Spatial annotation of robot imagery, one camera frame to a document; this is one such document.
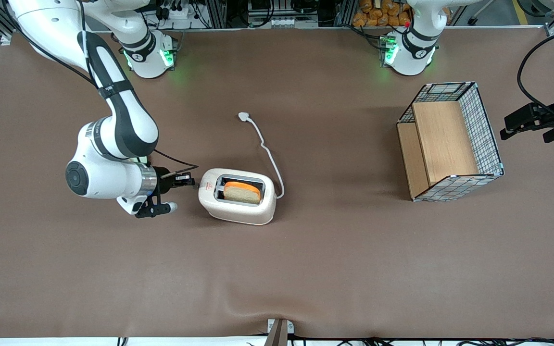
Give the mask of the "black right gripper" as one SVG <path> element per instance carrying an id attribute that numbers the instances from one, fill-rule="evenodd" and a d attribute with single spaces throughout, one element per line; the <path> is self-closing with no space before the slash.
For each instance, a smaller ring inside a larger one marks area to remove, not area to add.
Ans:
<path id="1" fill-rule="evenodd" d="M 156 196 L 158 192 L 160 194 L 167 193 L 167 191 L 172 188 L 173 183 L 174 188 L 183 186 L 196 186 L 196 182 L 195 180 L 193 180 L 191 173 L 181 173 L 164 177 L 171 173 L 167 168 L 160 166 L 150 167 L 155 171 L 157 177 L 157 182 L 150 195 L 151 197 Z"/>

